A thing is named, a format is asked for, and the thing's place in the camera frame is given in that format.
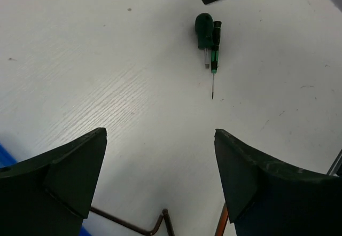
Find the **green stubby flathead screwdriver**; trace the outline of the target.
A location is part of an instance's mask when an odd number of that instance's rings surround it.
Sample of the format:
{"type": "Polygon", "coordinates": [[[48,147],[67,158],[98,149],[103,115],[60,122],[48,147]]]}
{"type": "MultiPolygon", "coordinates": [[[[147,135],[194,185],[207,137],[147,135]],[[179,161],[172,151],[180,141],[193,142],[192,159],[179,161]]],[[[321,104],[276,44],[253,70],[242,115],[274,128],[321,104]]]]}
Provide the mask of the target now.
{"type": "Polygon", "coordinates": [[[209,50],[213,46],[212,32],[214,29],[213,18],[209,13],[201,13],[195,19],[195,33],[198,42],[198,49],[204,52],[205,69],[209,69],[209,50]]]}

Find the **long brown hex key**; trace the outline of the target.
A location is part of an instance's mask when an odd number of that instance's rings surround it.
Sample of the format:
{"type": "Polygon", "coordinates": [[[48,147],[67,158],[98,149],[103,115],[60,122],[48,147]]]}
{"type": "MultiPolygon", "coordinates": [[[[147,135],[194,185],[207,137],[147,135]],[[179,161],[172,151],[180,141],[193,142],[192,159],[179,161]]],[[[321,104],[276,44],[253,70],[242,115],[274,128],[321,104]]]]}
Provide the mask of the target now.
{"type": "Polygon", "coordinates": [[[120,218],[118,218],[118,217],[115,217],[115,216],[113,216],[113,215],[110,215],[110,214],[108,214],[108,213],[106,213],[106,212],[104,212],[104,211],[102,211],[102,210],[100,210],[100,209],[97,209],[97,208],[95,208],[95,207],[91,207],[91,208],[90,208],[90,211],[91,211],[92,213],[95,213],[96,215],[99,215],[99,216],[101,216],[101,217],[104,217],[104,218],[106,218],[106,219],[108,219],[108,220],[110,220],[110,221],[112,221],[112,222],[115,222],[115,223],[117,223],[117,224],[119,224],[119,225],[121,225],[121,226],[123,226],[123,227],[125,227],[125,228],[127,228],[127,229],[129,229],[129,230],[132,230],[132,231],[134,231],[134,232],[136,232],[136,233],[139,233],[139,234],[141,234],[141,235],[155,235],[155,234],[157,233],[158,229],[159,229],[160,226],[161,226],[161,223],[162,223],[163,218],[164,218],[164,214],[165,214],[168,210],[167,210],[167,209],[164,209],[164,210],[162,211],[161,215],[159,215],[159,217],[158,217],[158,219],[157,219],[157,221],[156,221],[156,224],[155,224],[154,228],[151,229],[151,230],[145,230],[145,229],[143,229],[143,228],[141,228],[141,227],[138,227],[137,225],[134,225],[134,224],[132,224],[132,223],[129,223],[129,222],[127,222],[127,221],[124,221],[123,219],[120,219],[120,218]]]}

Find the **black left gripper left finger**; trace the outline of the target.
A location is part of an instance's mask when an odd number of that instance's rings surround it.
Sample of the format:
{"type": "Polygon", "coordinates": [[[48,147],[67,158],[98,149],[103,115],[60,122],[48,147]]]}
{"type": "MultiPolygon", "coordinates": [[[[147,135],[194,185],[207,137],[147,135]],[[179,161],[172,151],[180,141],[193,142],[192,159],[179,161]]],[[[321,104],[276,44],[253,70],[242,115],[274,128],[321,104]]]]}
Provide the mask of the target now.
{"type": "Polygon", "coordinates": [[[79,235],[107,145],[105,128],[1,168],[1,235],[79,235]]]}

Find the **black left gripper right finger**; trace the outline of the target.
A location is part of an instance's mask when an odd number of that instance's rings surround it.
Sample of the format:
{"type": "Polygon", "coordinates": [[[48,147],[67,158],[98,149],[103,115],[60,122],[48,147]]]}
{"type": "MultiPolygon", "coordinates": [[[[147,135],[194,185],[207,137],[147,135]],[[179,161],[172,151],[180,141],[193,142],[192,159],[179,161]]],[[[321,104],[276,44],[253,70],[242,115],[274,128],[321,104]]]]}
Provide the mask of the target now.
{"type": "Polygon", "coordinates": [[[341,177],[281,161],[223,129],[214,148],[237,235],[341,235],[341,177]]]}

